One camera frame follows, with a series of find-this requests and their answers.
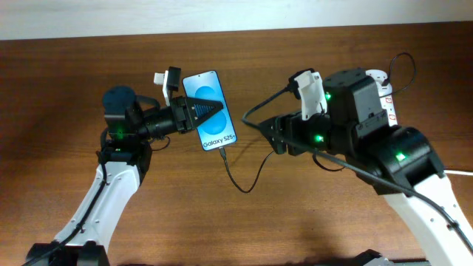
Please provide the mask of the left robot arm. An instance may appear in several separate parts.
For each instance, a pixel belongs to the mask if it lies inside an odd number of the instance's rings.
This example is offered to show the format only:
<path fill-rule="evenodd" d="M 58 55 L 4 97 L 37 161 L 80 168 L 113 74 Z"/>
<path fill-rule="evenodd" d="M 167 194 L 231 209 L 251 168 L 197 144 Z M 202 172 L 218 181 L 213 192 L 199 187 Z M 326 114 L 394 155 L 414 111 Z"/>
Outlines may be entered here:
<path fill-rule="evenodd" d="M 116 86 L 102 98 L 101 133 L 93 183 L 69 223 L 50 243 L 34 244 L 27 265 L 108 265 L 108 249 L 128 201 L 149 170 L 153 140 L 191 132 L 223 109 L 222 102 L 179 96 L 163 108 L 154 98 Z"/>

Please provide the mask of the blue screen smartphone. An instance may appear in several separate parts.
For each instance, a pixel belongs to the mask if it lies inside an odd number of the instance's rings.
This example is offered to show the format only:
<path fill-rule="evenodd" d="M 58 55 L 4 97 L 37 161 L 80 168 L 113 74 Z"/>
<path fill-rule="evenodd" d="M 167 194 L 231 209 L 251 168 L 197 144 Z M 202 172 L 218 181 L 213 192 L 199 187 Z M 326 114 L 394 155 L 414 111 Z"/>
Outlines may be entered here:
<path fill-rule="evenodd" d="M 222 109 L 218 112 L 208 104 L 194 105 L 198 118 L 212 114 L 197 127 L 203 150 L 210 151 L 235 143 L 237 134 L 217 72 L 211 70 L 188 76 L 183 79 L 183 87 L 190 98 L 219 101 L 222 104 Z"/>

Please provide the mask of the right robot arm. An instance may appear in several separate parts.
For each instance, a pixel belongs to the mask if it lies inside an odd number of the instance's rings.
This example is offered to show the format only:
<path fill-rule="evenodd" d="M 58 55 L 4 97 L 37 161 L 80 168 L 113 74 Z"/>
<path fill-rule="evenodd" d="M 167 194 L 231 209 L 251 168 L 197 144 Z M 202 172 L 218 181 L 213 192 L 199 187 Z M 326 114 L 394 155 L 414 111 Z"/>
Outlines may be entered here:
<path fill-rule="evenodd" d="M 471 265 L 472 227 L 443 163 L 420 131 L 391 119 L 380 79 L 351 69 L 311 83 L 315 100 L 258 125 L 275 152 L 308 151 L 354 171 L 404 221 L 432 265 Z"/>

